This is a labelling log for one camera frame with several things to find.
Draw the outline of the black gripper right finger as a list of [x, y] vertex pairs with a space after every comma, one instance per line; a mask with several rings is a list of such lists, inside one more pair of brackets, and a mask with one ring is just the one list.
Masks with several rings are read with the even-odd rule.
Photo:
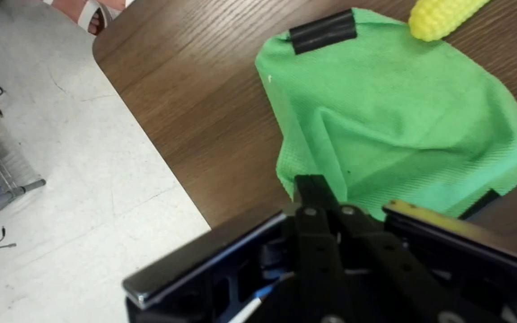
[[351, 205], [335, 212], [346, 276], [362, 285], [360, 316], [387, 323], [482, 323], [486, 312], [444, 289], [401, 240]]

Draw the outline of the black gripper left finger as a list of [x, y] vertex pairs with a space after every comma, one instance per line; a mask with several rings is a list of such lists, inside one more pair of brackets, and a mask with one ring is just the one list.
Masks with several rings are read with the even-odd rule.
[[306, 323], [348, 323], [353, 314], [326, 214], [335, 199], [322, 176], [295, 178], [295, 273]]

